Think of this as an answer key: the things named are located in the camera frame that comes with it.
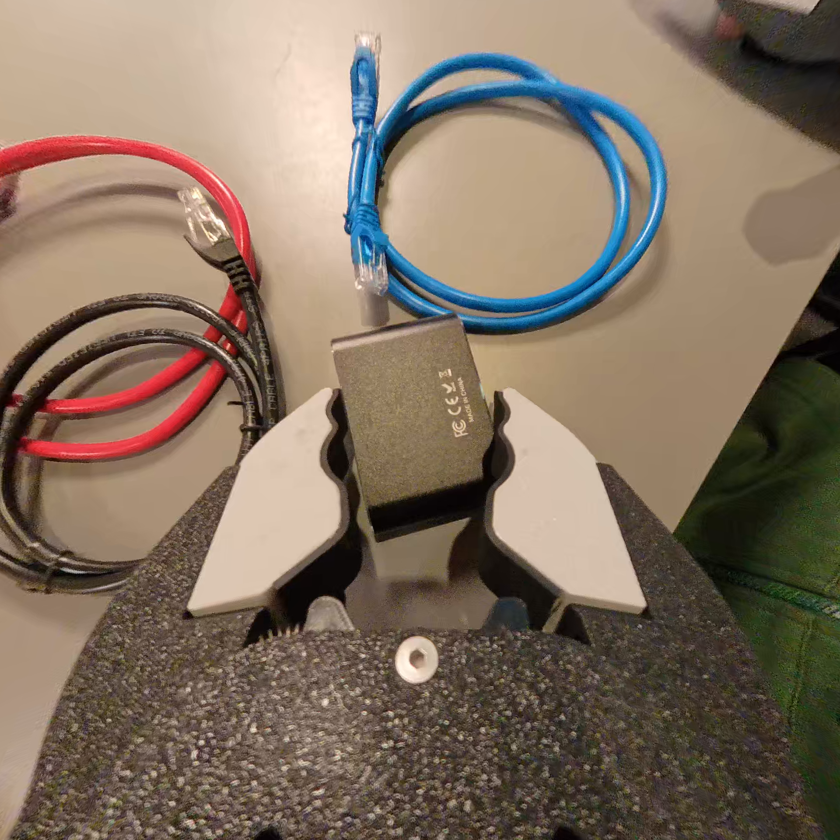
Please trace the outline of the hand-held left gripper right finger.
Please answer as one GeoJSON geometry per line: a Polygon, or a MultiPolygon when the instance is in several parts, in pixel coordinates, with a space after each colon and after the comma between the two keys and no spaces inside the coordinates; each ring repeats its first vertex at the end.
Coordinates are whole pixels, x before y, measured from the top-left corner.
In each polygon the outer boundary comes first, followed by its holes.
{"type": "Polygon", "coordinates": [[[485,583],[517,598],[531,628],[569,606],[648,608],[599,464],[570,429],[512,388],[494,399],[485,583]]]}

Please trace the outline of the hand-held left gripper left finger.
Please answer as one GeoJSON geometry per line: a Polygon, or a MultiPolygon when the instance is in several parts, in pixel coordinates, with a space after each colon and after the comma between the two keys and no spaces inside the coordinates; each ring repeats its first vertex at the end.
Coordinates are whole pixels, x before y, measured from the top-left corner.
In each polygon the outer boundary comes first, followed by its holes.
{"type": "Polygon", "coordinates": [[[305,616],[314,599],[350,587],[363,540],[346,417],[340,391],[324,388],[242,458],[186,606],[192,616],[267,607],[277,595],[305,616]]]}

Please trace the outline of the black network switch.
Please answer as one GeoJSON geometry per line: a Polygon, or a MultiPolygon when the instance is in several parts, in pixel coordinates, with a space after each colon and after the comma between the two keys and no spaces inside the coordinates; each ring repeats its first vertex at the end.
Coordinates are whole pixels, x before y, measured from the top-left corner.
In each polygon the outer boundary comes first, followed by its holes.
{"type": "Polygon", "coordinates": [[[481,509],[494,426],[462,321],[423,318],[331,348],[374,539],[481,509]]]}

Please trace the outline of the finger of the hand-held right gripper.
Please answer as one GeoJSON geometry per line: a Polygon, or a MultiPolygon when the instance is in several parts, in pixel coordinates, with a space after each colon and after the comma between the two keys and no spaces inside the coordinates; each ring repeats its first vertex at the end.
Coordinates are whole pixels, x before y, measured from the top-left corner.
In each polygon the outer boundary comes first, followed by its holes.
{"type": "Polygon", "coordinates": [[[717,1],[633,1],[650,24],[672,35],[711,35],[719,19],[717,1]]]}

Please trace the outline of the person's green sweatshirt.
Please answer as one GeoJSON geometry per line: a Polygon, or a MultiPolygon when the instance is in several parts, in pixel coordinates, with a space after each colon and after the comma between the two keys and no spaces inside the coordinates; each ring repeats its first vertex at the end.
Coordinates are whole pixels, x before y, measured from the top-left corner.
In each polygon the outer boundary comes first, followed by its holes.
{"type": "Polygon", "coordinates": [[[747,635],[826,838],[839,837],[839,377],[766,375],[675,536],[747,635]]]}

